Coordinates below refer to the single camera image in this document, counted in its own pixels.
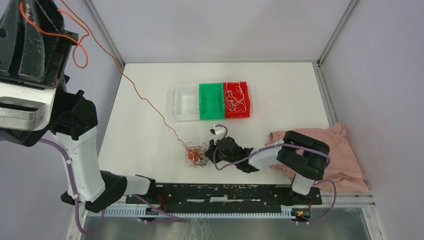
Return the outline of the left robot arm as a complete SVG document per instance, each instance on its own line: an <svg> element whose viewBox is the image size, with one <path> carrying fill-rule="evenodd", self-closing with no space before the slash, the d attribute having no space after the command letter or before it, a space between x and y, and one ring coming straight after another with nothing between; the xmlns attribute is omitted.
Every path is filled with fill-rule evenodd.
<svg viewBox="0 0 424 240"><path fill-rule="evenodd" d="M0 137L31 147L51 132L62 154L68 190L64 203L99 213L123 196L156 200L151 178L101 170L97 110L84 92L69 93L66 64L79 36L65 29L52 0L11 0L0 19Z"/></svg>

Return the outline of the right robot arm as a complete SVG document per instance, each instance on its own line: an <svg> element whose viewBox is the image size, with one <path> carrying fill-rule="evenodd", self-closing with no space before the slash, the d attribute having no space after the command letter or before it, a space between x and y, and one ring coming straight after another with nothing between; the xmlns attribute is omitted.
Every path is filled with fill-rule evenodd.
<svg viewBox="0 0 424 240"><path fill-rule="evenodd" d="M289 130L282 139L259 148L241 147L224 132L219 138L210 140L205 156L215 166L225 163L218 170L235 166L248 174L282 164L294 171L289 199L302 204L309 198L314 183L323 180L331 163L329 153L330 147L326 143Z"/></svg>

